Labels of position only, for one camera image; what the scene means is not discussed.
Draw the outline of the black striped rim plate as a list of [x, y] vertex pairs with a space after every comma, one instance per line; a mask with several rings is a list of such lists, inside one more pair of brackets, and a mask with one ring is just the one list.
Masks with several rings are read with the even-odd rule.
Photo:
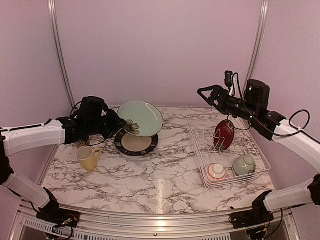
[[124, 130], [119, 131], [115, 138], [115, 147], [123, 154], [128, 156], [143, 156], [152, 152], [159, 143], [158, 134], [150, 137], [139, 137], [127, 133]]

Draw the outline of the pale green plate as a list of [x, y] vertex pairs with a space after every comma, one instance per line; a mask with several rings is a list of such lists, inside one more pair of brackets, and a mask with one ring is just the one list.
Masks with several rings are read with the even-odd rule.
[[123, 103], [117, 115], [125, 120], [122, 128], [136, 137], [153, 137], [163, 128], [161, 112], [152, 104], [142, 100], [130, 100]]

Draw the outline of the white coral pattern mug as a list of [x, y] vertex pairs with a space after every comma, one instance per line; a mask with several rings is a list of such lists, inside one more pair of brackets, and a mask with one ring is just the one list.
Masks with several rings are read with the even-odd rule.
[[76, 143], [76, 147], [79, 149], [81, 147], [87, 146], [88, 145], [88, 141], [87, 140], [79, 140]]

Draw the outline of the red floral plate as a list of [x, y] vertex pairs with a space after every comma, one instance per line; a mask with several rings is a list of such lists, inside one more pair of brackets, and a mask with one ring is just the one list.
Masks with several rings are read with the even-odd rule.
[[214, 131], [213, 136], [213, 145], [216, 151], [225, 151], [227, 150], [235, 137], [235, 127], [234, 124], [225, 119], [221, 121]]

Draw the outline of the yellow ceramic mug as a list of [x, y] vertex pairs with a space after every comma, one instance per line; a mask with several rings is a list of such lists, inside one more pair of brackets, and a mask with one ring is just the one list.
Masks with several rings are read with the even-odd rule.
[[101, 154], [102, 150], [99, 147], [92, 148], [86, 145], [76, 150], [75, 157], [86, 171], [92, 172], [96, 169]]

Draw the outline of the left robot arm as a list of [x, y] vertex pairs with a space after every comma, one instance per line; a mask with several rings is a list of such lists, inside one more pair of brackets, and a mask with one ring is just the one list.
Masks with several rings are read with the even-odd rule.
[[14, 172], [9, 157], [14, 154], [51, 145], [68, 145], [101, 135], [113, 137], [126, 121], [109, 109], [102, 98], [84, 97], [69, 116], [49, 119], [45, 123], [0, 130], [0, 184], [38, 207], [40, 214], [53, 223], [63, 219], [63, 211], [53, 194], [30, 179]]

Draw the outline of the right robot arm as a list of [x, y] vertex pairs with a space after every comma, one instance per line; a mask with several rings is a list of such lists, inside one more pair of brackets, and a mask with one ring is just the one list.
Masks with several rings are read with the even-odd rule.
[[[268, 110], [270, 87], [262, 81], [248, 80], [240, 97], [231, 96], [229, 90], [220, 85], [199, 88], [197, 94], [220, 113], [248, 121], [261, 136], [296, 153], [317, 172], [320, 170], [319, 140], [280, 113]], [[267, 193], [261, 203], [248, 212], [247, 219], [258, 224], [268, 212], [307, 204], [320, 204], [319, 174], [301, 184]]]

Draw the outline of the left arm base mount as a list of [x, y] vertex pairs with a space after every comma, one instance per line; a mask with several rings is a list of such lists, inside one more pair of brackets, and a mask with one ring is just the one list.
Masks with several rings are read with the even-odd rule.
[[43, 208], [38, 208], [36, 217], [46, 222], [55, 223], [60, 227], [67, 220], [71, 220], [71, 222], [65, 223], [65, 225], [76, 228], [79, 222], [80, 213], [78, 211], [60, 208], [58, 200], [54, 195], [47, 188], [44, 188], [44, 190], [49, 196], [49, 203]]

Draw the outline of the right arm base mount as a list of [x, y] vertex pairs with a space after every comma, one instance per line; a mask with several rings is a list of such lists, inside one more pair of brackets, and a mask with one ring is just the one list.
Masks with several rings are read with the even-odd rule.
[[260, 194], [251, 205], [250, 210], [238, 211], [229, 215], [229, 222], [234, 229], [252, 227], [259, 224], [270, 223], [274, 220], [274, 215], [267, 210], [264, 200], [272, 190], [268, 190]]

